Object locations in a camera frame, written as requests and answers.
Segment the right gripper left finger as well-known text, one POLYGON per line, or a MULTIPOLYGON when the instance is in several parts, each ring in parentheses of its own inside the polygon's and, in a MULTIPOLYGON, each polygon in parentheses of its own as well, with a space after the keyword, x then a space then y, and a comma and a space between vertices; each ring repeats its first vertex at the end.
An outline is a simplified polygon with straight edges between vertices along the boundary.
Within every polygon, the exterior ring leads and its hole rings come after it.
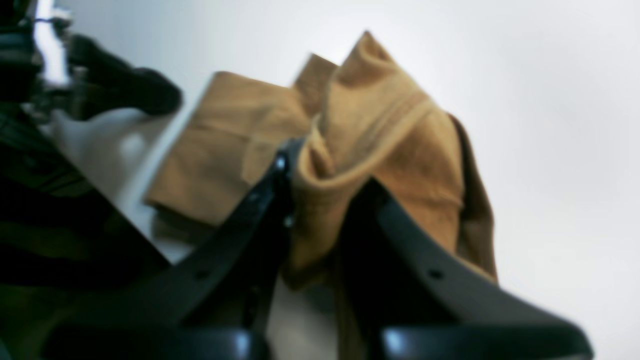
POLYGON ((266 324, 290 249, 291 176, 302 145, 267 173, 180 263, 78 312, 51 333, 46 360, 270 360, 266 324))

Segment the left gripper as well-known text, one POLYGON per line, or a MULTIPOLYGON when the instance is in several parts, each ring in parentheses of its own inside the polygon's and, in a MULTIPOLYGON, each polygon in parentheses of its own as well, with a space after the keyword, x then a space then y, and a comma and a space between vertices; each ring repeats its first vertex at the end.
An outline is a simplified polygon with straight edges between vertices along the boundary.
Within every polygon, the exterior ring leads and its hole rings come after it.
POLYGON ((26 104, 35 121, 53 110, 86 121, 115 109, 164 116, 180 107, 180 89, 162 73, 131 66, 72 24, 54 0, 1 2, 2 107, 26 104))

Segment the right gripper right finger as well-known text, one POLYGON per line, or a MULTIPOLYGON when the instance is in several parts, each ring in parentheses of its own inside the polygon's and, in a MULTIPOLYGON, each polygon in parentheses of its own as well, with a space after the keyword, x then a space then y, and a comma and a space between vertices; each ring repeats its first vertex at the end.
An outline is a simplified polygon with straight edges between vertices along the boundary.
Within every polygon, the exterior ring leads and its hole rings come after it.
POLYGON ((591 360, 573 323, 503 291, 447 253, 370 180, 340 236, 367 360, 591 360))

